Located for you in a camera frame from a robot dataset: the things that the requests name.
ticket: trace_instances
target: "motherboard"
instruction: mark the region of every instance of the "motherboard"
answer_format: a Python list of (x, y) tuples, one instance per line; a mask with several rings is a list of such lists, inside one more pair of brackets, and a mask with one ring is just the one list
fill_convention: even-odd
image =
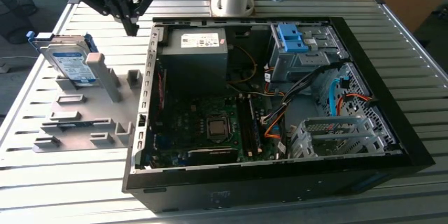
[(259, 95), (175, 100), (156, 136), (157, 167), (181, 167), (275, 158), (275, 143), (260, 134), (269, 100)]

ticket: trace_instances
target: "sticker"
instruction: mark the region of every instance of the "sticker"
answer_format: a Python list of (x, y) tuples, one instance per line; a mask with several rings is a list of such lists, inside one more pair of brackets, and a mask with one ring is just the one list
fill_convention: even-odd
[(264, 81), (271, 82), (271, 74), (269, 73), (264, 73)]
[(180, 47), (219, 47), (217, 34), (183, 34)]
[(83, 54), (79, 52), (55, 52), (55, 61), (67, 75), (77, 83), (92, 83), (96, 80), (93, 72), (85, 64)]
[(315, 39), (304, 39), (303, 40), (307, 44), (317, 44)]
[(277, 148), (279, 148), (279, 150), (280, 150), (283, 153), (287, 152), (287, 147), (285, 147), (285, 145), (284, 145), (281, 142), (279, 142), (279, 144), (277, 144)]

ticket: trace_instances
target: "blue drive bay latch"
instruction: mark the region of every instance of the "blue drive bay latch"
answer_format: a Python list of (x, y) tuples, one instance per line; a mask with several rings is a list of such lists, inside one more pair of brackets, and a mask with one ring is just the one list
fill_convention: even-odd
[(279, 36), (285, 45), (285, 52), (308, 52), (308, 46), (301, 40), (301, 32), (295, 24), (279, 24)]

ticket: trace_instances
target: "aluminum table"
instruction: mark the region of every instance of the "aluminum table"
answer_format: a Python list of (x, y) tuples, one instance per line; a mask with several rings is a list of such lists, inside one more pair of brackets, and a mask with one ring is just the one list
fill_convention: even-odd
[[(360, 195), (155, 215), (121, 193), (127, 149), (33, 153), (49, 112), (55, 70), (39, 57), (0, 128), (0, 223), (447, 223), (448, 78), (385, 5), (372, 0), (256, 0), (259, 16), (341, 16), (405, 112), (436, 165)], [(155, 0), (137, 37), (75, 0), (55, 33), (88, 31), (116, 74), (143, 69), (153, 17), (208, 16), (204, 0)]]

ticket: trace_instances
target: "wire bundle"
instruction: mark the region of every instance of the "wire bundle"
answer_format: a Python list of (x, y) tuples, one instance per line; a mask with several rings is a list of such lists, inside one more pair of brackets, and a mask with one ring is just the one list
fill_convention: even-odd
[(356, 94), (356, 93), (349, 93), (345, 94), (344, 96), (341, 96), (337, 100), (337, 106), (336, 106), (336, 115), (341, 115), (341, 108), (343, 108), (343, 101), (344, 101), (344, 97), (357, 97), (359, 99), (364, 100), (365, 102), (371, 101), (372, 98), (361, 95), (361, 94)]

